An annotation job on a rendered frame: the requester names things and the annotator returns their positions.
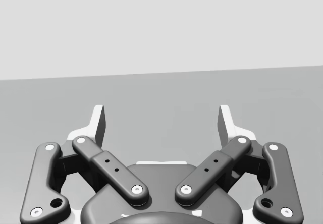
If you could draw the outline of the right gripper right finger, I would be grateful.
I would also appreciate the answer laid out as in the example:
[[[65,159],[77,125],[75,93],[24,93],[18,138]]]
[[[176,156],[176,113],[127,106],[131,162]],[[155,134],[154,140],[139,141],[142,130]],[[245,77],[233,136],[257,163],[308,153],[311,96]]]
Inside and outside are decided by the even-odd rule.
[[[175,188],[175,201],[192,206],[218,185],[228,192],[245,174],[257,176],[262,194],[252,214],[263,224],[303,224],[304,214],[287,148],[276,142],[260,145],[252,131],[234,124],[228,105],[220,105],[221,149],[213,152]]]

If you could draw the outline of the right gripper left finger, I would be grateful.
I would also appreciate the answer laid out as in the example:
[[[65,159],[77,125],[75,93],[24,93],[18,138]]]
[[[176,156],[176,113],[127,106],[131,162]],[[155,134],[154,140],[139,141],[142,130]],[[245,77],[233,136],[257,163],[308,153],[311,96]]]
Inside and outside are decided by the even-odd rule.
[[[105,127],[104,106],[96,105],[89,124],[70,132],[63,145],[47,142],[37,147],[20,212],[21,224],[60,224],[68,219],[72,211],[61,189],[67,175],[74,173],[80,173],[95,192],[109,185],[131,206],[148,202],[147,185],[102,149]]]

